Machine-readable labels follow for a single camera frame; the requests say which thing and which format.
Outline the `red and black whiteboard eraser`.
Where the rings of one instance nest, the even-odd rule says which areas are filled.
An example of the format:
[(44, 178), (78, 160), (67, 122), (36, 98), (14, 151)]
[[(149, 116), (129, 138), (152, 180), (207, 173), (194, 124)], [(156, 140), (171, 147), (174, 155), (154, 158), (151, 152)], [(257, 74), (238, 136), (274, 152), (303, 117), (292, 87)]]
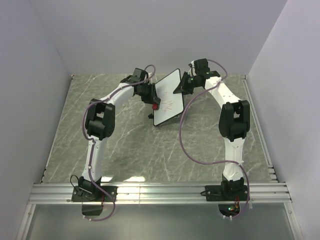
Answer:
[(152, 105), (152, 110), (153, 111), (158, 111), (160, 109), (160, 105), (158, 104), (158, 103), (154, 103), (153, 105)]

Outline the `small black-framed whiteboard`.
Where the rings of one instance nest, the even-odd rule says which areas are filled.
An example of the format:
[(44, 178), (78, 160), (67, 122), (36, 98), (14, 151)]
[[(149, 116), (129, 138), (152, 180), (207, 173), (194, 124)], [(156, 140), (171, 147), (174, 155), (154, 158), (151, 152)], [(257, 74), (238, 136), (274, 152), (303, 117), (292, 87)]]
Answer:
[[(156, 93), (161, 99), (161, 102), (159, 104), (159, 110), (154, 110), (153, 113), (172, 114), (175, 116), (184, 111), (185, 104), (183, 94), (173, 94), (173, 91), (180, 84), (180, 81), (181, 71), (177, 68), (155, 83)], [(168, 120), (153, 119), (153, 125), (159, 126)]]

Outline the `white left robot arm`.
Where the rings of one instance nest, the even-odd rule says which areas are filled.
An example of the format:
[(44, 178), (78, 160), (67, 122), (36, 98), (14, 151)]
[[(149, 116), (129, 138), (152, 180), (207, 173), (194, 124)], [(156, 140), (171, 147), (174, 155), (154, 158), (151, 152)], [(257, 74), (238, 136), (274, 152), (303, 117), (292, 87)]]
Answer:
[(116, 109), (135, 95), (140, 96), (145, 104), (159, 105), (161, 102), (154, 83), (123, 82), (107, 96), (92, 99), (85, 109), (82, 132), (88, 140), (88, 152), (81, 175), (83, 180), (96, 183), (101, 179), (104, 150), (116, 126)]

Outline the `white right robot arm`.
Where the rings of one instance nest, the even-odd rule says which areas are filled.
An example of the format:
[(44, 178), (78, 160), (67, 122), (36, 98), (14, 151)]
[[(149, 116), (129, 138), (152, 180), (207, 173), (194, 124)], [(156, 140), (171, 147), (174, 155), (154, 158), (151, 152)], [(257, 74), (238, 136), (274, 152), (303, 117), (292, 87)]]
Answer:
[(198, 87), (211, 94), (221, 109), (218, 129), (225, 145), (222, 181), (226, 184), (220, 188), (220, 193), (224, 199), (232, 200), (239, 192), (236, 185), (243, 185), (246, 178), (242, 170), (243, 147), (250, 130), (250, 103), (232, 93), (216, 71), (194, 76), (184, 72), (173, 93), (189, 95)]

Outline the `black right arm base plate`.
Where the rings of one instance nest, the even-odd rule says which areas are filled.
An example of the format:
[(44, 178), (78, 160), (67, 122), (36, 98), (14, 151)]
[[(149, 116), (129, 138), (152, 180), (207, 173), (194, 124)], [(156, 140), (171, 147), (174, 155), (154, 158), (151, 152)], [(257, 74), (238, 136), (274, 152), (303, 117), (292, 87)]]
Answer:
[(244, 185), (239, 189), (229, 190), (222, 185), (206, 185), (200, 195), (205, 197), (207, 202), (246, 201), (248, 187)]

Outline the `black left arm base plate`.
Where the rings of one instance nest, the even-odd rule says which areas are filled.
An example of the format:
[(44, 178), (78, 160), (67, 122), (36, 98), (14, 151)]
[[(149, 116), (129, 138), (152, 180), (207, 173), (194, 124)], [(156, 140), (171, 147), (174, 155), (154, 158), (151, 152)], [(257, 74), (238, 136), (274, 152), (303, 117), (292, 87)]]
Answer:
[(71, 201), (76, 203), (84, 203), (84, 202), (112, 202), (117, 197), (117, 186), (106, 185), (101, 186), (101, 188), (107, 192), (110, 196), (108, 197), (105, 193), (103, 193), (99, 189), (94, 189), (93, 193), (80, 189), (78, 186), (75, 186), (73, 189)]

